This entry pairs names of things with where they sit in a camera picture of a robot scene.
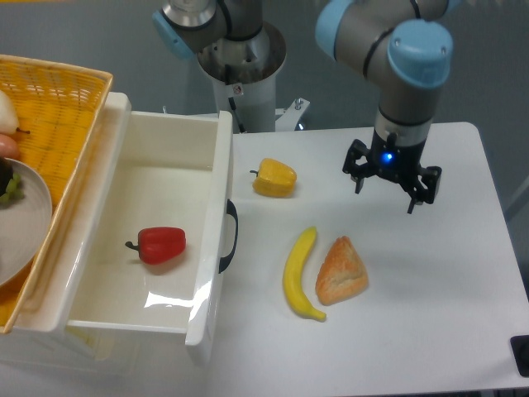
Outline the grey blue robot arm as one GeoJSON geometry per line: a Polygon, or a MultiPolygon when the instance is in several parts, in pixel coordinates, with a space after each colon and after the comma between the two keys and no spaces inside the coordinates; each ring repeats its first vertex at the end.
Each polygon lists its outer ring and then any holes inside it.
{"type": "MultiPolygon", "coordinates": [[[[321,11],[319,48],[380,90],[372,141],[354,141],[346,152],[343,171],[357,189],[378,176],[400,185],[412,206],[434,202],[441,169],[422,166],[421,157],[453,53],[451,35],[438,19],[454,6],[331,1],[321,11]]],[[[198,60],[236,132],[275,130],[275,78],[286,42],[265,21],[261,2],[167,1],[152,21],[174,55],[198,60]]]]}

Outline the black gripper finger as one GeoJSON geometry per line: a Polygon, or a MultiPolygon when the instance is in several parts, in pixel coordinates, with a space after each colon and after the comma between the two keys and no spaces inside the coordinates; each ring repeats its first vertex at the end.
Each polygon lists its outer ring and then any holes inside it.
{"type": "Polygon", "coordinates": [[[342,172],[349,175],[355,183],[355,193],[359,194],[364,181],[372,176],[372,165],[369,162],[370,149],[366,144],[355,139],[346,153],[342,172]]]}
{"type": "Polygon", "coordinates": [[[442,168],[418,166],[404,178],[403,190],[410,196],[407,213],[412,214],[417,205],[433,204],[441,182],[442,168]]]}

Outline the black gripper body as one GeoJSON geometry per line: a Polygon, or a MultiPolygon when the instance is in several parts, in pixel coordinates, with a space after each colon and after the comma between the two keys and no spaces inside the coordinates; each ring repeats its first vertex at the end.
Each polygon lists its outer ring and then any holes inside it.
{"type": "Polygon", "coordinates": [[[413,146],[398,146],[393,134],[385,141],[374,131],[371,147],[360,166],[363,178],[378,176],[396,184],[413,186],[418,181],[420,160],[426,142],[413,146]]]}

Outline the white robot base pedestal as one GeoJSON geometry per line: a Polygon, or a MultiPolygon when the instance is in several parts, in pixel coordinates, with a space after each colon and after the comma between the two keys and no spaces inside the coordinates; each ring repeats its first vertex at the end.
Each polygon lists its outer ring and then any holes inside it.
{"type": "Polygon", "coordinates": [[[276,105],[276,78],[286,55],[284,37],[268,22],[247,41],[222,38],[198,53],[217,109],[231,113],[235,133],[290,132],[302,125],[309,101],[295,98],[282,109],[276,105]]]}

